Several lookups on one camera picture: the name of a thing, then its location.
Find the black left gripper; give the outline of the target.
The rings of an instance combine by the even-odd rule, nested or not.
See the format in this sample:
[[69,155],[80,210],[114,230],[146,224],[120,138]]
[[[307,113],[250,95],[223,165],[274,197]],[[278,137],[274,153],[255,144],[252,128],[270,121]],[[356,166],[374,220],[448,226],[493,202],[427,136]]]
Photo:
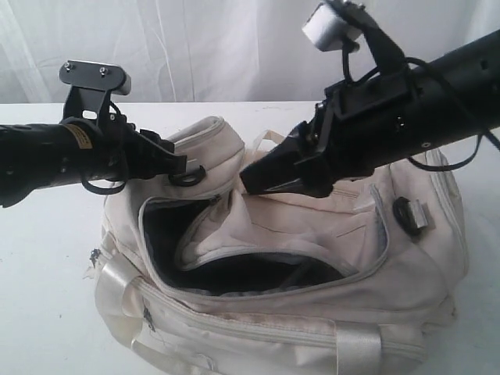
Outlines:
[[136,130],[125,115],[113,113],[99,127],[95,121],[70,117],[61,122],[77,143],[77,154],[68,158],[68,172],[76,182],[92,188],[107,180],[124,187],[129,180],[148,180],[159,174],[182,174],[187,156],[175,153],[175,144],[152,130]]

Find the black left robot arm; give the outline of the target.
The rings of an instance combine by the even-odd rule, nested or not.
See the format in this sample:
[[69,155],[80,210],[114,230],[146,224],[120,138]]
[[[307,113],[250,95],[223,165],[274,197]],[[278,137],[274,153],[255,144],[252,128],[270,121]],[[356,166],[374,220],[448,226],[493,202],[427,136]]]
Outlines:
[[96,195],[121,192],[129,180],[185,172],[187,157],[150,130],[136,130],[123,114],[91,121],[1,127],[1,206],[37,189],[81,184]]

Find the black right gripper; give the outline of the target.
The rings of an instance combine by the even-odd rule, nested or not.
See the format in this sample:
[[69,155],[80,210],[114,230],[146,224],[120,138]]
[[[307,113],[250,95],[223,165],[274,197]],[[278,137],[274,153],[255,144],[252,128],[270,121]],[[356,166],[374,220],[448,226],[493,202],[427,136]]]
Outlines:
[[421,153],[425,91],[423,78],[412,73],[334,85],[310,121],[240,172],[245,190],[323,198],[339,180],[369,177],[379,166]]

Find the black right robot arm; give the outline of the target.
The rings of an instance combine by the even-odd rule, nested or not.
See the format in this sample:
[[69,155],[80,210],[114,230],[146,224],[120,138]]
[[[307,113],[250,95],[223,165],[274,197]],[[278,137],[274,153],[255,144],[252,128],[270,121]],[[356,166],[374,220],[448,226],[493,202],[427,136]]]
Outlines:
[[499,34],[492,32],[432,62],[411,58],[393,76],[325,91],[314,117],[297,125],[240,174],[251,195],[328,196],[336,182],[499,125]]

